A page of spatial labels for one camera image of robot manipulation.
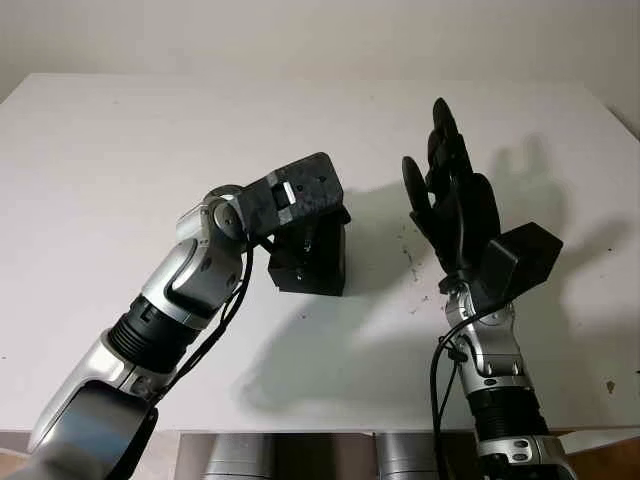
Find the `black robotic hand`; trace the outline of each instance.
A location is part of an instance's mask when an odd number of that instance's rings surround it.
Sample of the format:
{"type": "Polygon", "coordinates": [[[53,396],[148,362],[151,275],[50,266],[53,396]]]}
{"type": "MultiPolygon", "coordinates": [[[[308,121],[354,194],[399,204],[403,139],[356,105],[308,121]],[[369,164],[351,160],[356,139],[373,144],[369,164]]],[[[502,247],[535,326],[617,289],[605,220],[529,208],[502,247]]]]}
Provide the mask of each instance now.
{"type": "Polygon", "coordinates": [[[402,173],[410,216],[446,273],[440,290],[450,293],[467,283],[479,308],[513,300],[547,279],[562,242],[533,222],[500,234],[491,184],[473,172],[464,139],[442,98],[433,106],[433,123],[426,177],[411,157],[402,160],[402,173]]]}
{"type": "Polygon", "coordinates": [[[473,172],[464,139],[442,98],[433,106],[433,123],[426,178],[411,157],[402,161],[411,218],[433,245],[447,276],[465,278],[479,267],[487,243],[500,234],[498,209],[489,181],[473,172]]]}

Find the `black bracket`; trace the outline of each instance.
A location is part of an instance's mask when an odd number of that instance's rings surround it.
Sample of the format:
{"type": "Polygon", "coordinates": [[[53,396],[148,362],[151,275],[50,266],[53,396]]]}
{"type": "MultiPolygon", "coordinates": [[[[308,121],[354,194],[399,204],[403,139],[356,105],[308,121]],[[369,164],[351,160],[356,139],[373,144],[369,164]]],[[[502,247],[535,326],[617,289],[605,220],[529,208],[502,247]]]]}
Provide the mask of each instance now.
{"type": "Polygon", "coordinates": [[[271,254],[268,271],[281,291],[342,295],[344,226],[351,220],[343,196],[331,159],[315,153],[274,170],[232,200],[249,241],[271,254]]]}

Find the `wire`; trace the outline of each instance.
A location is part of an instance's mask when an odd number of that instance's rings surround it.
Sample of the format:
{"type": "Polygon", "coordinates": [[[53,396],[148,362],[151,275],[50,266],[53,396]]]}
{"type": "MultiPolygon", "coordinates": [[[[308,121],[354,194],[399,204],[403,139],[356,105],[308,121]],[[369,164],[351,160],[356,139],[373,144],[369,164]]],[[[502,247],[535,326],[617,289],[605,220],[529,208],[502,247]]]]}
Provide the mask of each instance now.
{"type": "Polygon", "coordinates": [[[460,363],[456,360],[453,361],[453,368],[451,369],[451,375],[449,376],[449,383],[447,384],[447,390],[444,392],[444,398],[442,399],[442,404],[440,405],[440,410],[438,411],[438,423],[442,424],[442,416],[444,415],[444,408],[447,406],[447,400],[449,400],[449,395],[451,394],[451,387],[453,386],[453,381],[456,378],[456,372],[458,371],[458,366],[460,363]]]}
{"type": "Polygon", "coordinates": [[[151,403],[156,405],[162,398],[171,390],[178,381],[184,377],[187,373],[195,368],[195,366],[202,360],[202,358],[211,350],[211,348],[220,340],[227,327],[235,317],[236,313],[240,309],[244,297],[249,288],[249,280],[251,279],[251,272],[253,270],[253,246],[247,246],[246,252],[246,265],[244,268],[244,275],[240,280],[240,286],[229,296],[227,301],[222,307],[220,314],[220,321],[218,326],[211,332],[211,334],[200,344],[200,346],[189,356],[184,364],[177,371],[171,381],[152,398],[151,403]]]}
{"type": "Polygon", "coordinates": [[[448,394],[445,395],[442,412],[440,411],[440,408],[438,406],[438,362],[440,361],[440,356],[442,355],[442,352],[445,350],[445,348],[448,348],[447,344],[451,342],[453,337],[460,333],[460,331],[471,325],[473,322],[481,319],[482,317],[500,310],[506,305],[506,303],[507,302],[500,303],[498,305],[493,305],[489,308],[479,310],[474,315],[452,327],[446,335],[440,337],[438,345],[433,352],[433,357],[431,357],[431,366],[429,368],[429,392],[431,396],[431,417],[433,418],[433,443],[436,454],[436,465],[438,467],[438,476],[440,480],[449,479],[449,473],[447,471],[447,466],[444,458],[444,450],[442,448],[442,432],[440,431],[440,428],[442,426],[442,415],[444,415],[444,403],[446,403],[448,399],[448,394]]]}

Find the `white table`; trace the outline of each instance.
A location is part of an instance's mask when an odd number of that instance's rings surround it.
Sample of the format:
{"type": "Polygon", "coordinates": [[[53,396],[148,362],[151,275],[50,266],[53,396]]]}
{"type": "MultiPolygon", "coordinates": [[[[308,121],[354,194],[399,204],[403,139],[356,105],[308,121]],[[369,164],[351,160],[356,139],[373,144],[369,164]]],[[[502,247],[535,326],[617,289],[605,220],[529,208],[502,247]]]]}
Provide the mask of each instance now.
{"type": "MultiPolygon", "coordinates": [[[[0,105],[0,429],[33,425],[210,188],[320,150],[353,216],[346,296],[278,293],[259,253],[246,304],[159,427],[429,429],[442,272],[408,218],[400,159],[424,158],[440,95],[504,228],[533,220],[565,242],[517,301],[545,417],[640,424],[640,147],[582,88],[32,75],[0,105]]],[[[471,425],[456,385],[446,427],[471,425]]]]}

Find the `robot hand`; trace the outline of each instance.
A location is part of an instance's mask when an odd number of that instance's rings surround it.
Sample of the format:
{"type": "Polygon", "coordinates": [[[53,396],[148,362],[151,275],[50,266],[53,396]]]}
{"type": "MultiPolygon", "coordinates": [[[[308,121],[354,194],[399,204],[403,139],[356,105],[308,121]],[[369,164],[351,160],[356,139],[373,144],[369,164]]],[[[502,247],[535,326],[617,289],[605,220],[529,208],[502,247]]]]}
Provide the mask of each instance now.
{"type": "Polygon", "coordinates": [[[342,198],[323,153],[246,187],[207,194],[178,221],[177,245],[129,311],[100,335],[45,407],[30,438],[27,467],[11,478],[129,478],[155,426],[156,404],[238,311],[255,244],[272,252],[269,270],[281,289],[341,294],[349,221],[342,198]],[[275,244],[267,240],[272,234],[275,244]],[[218,327],[178,368],[219,310],[218,327]]]}
{"type": "Polygon", "coordinates": [[[547,279],[562,242],[535,223],[501,234],[491,185],[473,172],[462,135],[441,98],[433,119],[426,177],[409,157],[402,171],[410,216],[436,251],[446,274],[440,291],[449,297],[445,311],[452,328],[441,338],[430,370],[440,480],[448,478],[436,384],[444,349],[455,362],[454,373],[459,370],[488,478],[575,479],[559,440],[539,413],[513,334],[510,303],[547,279]]]}

